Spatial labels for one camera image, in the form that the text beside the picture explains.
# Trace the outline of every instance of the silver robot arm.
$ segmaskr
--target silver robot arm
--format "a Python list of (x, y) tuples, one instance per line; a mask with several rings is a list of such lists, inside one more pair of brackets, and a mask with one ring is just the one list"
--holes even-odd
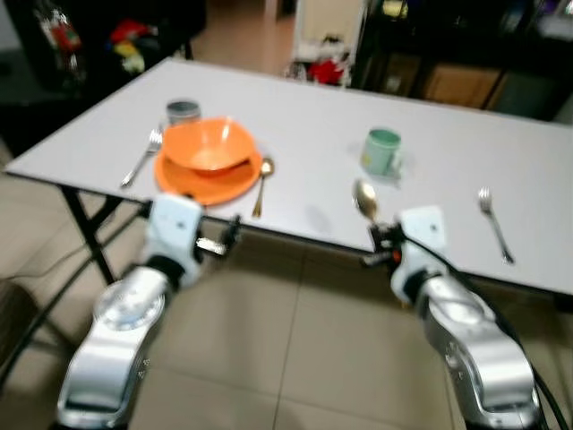
[(396, 296), (420, 317), (427, 340), (443, 357), (468, 429), (541, 428), (535, 379), (523, 349), (493, 310), (447, 268), (404, 237), (445, 254), (439, 208), (402, 212), (395, 225), (371, 227), (375, 254), (365, 265), (389, 263)]
[(161, 194), (155, 200), (145, 263), (111, 285), (97, 302), (90, 332), (60, 391), (58, 426), (127, 427), (170, 298), (194, 283), (204, 254), (224, 257), (236, 241), (238, 217), (218, 243), (199, 237), (202, 214), (198, 203), (181, 196)]

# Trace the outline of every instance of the table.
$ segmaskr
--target table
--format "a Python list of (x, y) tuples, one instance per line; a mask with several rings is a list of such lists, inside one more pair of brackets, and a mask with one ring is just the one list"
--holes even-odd
[[(573, 295), (573, 133), (570, 128), (428, 102), (339, 90), (169, 59), (105, 99), (10, 163), (9, 174), (58, 185), (108, 281), (94, 231), (122, 200), (159, 193), (148, 163), (133, 186), (119, 187), (165, 120), (175, 98), (199, 101), (203, 116), (232, 116), (276, 161), (263, 215), (252, 219), (256, 187), (207, 213), (243, 216), (248, 227), (356, 251), (372, 250), (367, 221), (351, 201), (364, 137), (374, 126), (401, 133), (399, 184), (369, 178), (381, 220), (437, 204), (444, 212), (448, 257), (472, 275)], [(488, 185), (517, 264), (502, 262), (477, 205)], [(78, 190), (108, 196), (93, 219)]]

